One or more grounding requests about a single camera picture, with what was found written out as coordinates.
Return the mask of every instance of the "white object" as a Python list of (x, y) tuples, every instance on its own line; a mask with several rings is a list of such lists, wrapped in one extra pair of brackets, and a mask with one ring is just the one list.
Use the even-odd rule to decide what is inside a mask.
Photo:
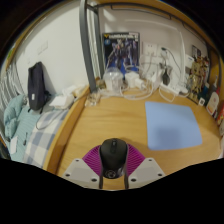
[(103, 79), (106, 83), (107, 90), (119, 92), (123, 84), (123, 74), (118, 68), (112, 67), (107, 69)]
[(150, 75), (146, 76), (146, 79), (151, 81), (153, 84), (153, 92), (155, 92), (157, 88), (159, 87), (159, 85), (162, 83), (162, 74), (163, 74), (163, 70), (159, 69), (158, 72), (152, 75), (152, 77)]
[(11, 139), (11, 142), (10, 142), (10, 154), (16, 153), (17, 140), (18, 140), (18, 136), (15, 136), (14, 138)]
[(99, 189), (99, 176), (82, 159), (74, 159), (62, 178), (84, 188)]
[(55, 107), (56, 109), (66, 109), (74, 101), (74, 96), (72, 94), (68, 96), (56, 96), (49, 106)]
[(76, 89), (77, 89), (77, 86), (72, 85), (66, 89), (62, 89), (62, 93), (64, 96), (68, 96), (68, 95), (72, 94)]
[(223, 122), (223, 120), (222, 120), (222, 122), (221, 122), (221, 124), (220, 124), (220, 126), (219, 126), (219, 134), (221, 135), (221, 136), (223, 136), (224, 135), (224, 122)]
[(139, 79), (139, 78), (135, 79), (135, 86), (137, 88), (142, 90), (143, 89), (143, 84), (144, 84), (144, 81), (142, 79)]
[(143, 54), (156, 56), (157, 44), (143, 42)]
[(146, 158), (128, 177), (129, 189), (143, 187), (165, 176), (153, 158)]
[(125, 74), (125, 80), (127, 80), (129, 88), (135, 88), (135, 80), (137, 78), (139, 78), (139, 74), (136, 72), (129, 72)]
[(218, 159), (222, 159), (222, 158), (224, 158), (224, 157), (223, 157), (223, 154), (224, 154), (224, 137), (222, 137), (222, 139), (221, 139), (221, 153), (220, 153)]
[(219, 96), (216, 92), (213, 92), (208, 102), (208, 105), (206, 106), (206, 109), (210, 115), (214, 114), (218, 104), (219, 104)]
[(164, 58), (164, 59), (169, 59), (169, 55), (170, 55), (170, 53), (169, 53), (169, 51), (167, 51), (167, 50), (169, 50), (167, 47), (164, 47), (164, 48), (166, 48), (167, 50), (162, 50), (162, 48), (163, 48), (163, 46), (159, 46), (159, 52), (158, 52), (158, 56), (159, 57), (162, 57), (162, 58)]
[(194, 62), (194, 58), (192, 58), (188, 54), (185, 54), (185, 67), (191, 69), (193, 62)]
[(203, 99), (203, 98), (201, 97), (200, 100), (199, 100), (198, 105), (199, 105), (199, 106), (203, 106), (204, 103), (205, 103), (205, 99)]
[(215, 82), (213, 84), (214, 88), (217, 89), (217, 80), (218, 80), (218, 76), (215, 76)]

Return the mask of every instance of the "cable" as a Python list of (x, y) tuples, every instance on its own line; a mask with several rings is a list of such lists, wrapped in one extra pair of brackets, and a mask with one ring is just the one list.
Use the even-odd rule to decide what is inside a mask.
[(181, 75), (181, 69), (180, 69), (179, 65), (177, 64), (177, 62), (176, 62), (176, 60), (175, 60), (175, 58), (174, 58), (174, 56), (173, 56), (173, 53), (172, 53), (170, 50), (166, 49), (165, 47), (162, 47), (161, 49), (170, 52), (170, 54), (171, 54), (172, 57), (173, 57), (174, 62), (176, 63), (177, 67), (178, 67), (179, 70), (180, 70), (180, 75)]
[(122, 95), (125, 99), (127, 99), (127, 100), (143, 100), (143, 99), (146, 99), (146, 98), (148, 98), (149, 96), (152, 95), (152, 93), (153, 93), (153, 83), (152, 83), (152, 82), (151, 82), (151, 86), (152, 86), (151, 92), (150, 92), (148, 95), (143, 96), (143, 97), (136, 97), (136, 96), (141, 96), (141, 95), (146, 94), (146, 93), (149, 91), (149, 89), (147, 89), (147, 90), (144, 91), (143, 93), (141, 93), (141, 94), (137, 94), (137, 95), (124, 95), (124, 94), (122, 93), (121, 89), (120, 89), (120, 93), (121, 93), (121, 95)]
[(168, 98), (166, 98), (165, 96), (163, 96), (163, 94), (161, 93), (161, 86), (159, 87), (159, 94), (160, 94), (160, 96), (161, 96), (164, 100), (166, 100), (166, 101), (168, 101), (168, 102), (170, 102), (170, 103), (172, 103), (172, 102), (174, 101), (174, 99), (175, 99), (175, 94), (173, 94), (173, 99), (172, 99), (172, 100), (169, 100)]

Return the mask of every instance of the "white wall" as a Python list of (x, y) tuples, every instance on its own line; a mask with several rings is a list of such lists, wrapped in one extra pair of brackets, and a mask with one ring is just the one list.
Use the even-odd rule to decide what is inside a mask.
[[(88, 84), (83, 59), (79, 1), (70, 2), (51, 13), (38, 24), (16, 54), (21, 85), (27, 93), (28, 68), (41, 61), (46, 89), (54, 94), (71, 85)], [(38, 48), (48, 48), (38, 54)]]
[[(201, 50), (202, 55), (207, 56), (206, 45), (195, 35), (187, 31), (179, 22), (145, 12), (112, 10), (110, 7), (99, 9), (100, 30), (106, 32), (139, 32), (140, 33), (140, 55), (143, 54), (143, 42), (155, 43), (170, 49), (180, 67), (181, 66), (181, 39), (180, 35), (172, 26), (182, 33), (185, 53), (192, 55), (192, 45)], [(179, 73), (172, 57), (168, 64)]]
[[(25, 93), (27, 93), (28, 68), (38, 61), (44, 65), (46, 88), (52, 94), (60, 93), (63, 88), (72, 84), (88, 84), (80, 38), (79, 5), (79, 1), (74, 1), (50, 14), (35, 27), (20, 46), (16, 54), (16, 64)], [(169, 48), (177, 63), (181, 65), (180, 36), (175, 30), (163, 26), (168, 25), (181, 31), (186, 54), (191, 55), (192, 45), (195, 45), (203, 55), (207, 55), (206, 46), (182, 24), (175, 21), (143, 12), (114, 11), (109, 7), (100, 8), (99, 12), (101, 33), (140, 32), (140, 54), (142, 54), (143, 41), (160, 44)], [(155, 25), (150, 23), (151, 21), (163, 25)], [(94, 28), (90, 28), (90, 31), (93, 34)], [(95, 47), (94, 35), (91, 37), (92, 47)], [(48, 48), (38, 54), (38, 49), (46, 42)], [(173, 69), (178, 72), (172, 57), (169, 61)], [(97, 76), (99, 74), (97, 57), (93, 58), (93, 68)]]

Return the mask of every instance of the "wooden desk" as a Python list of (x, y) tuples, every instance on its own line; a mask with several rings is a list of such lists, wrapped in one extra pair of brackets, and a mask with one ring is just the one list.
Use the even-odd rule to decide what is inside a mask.
[[(185, 105), (192, 109), (202, 135), (202, 145), (178, 150), (148, 149), (145, 101), (168, 103), (157, 90), (146, 100), (131, 101), (111, 97), (101, 99), (95, 107), (85, 108), (67, 142), (58, 164), (57, 175), (61, 177), (73, 159), (82, 158), (94, 146), (101, 145), (104, 140), (114, 137), (132, 144), (145, 157), (153, 157), (166, 175), (219, 157), (221, 137), (214, 119), (205, 107), (182, 97), (176, 97), (172, 104)], [(115, 180), (104, 178), (103, 189), (124, 189), (123, 176)]]

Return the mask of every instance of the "black bag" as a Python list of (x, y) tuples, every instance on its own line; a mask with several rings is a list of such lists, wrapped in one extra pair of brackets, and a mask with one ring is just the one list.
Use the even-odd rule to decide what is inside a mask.
[(30, 105), (29, 111), (31, 109), (41, 109), (41, 114), (43, 111), (43, 107), (48, 100), (48, 96), (50, 96), (49, 92), (45, 89), (42, 63), (36, 63), (33, 67), (29, 68), (28, 71), (28, 98)]

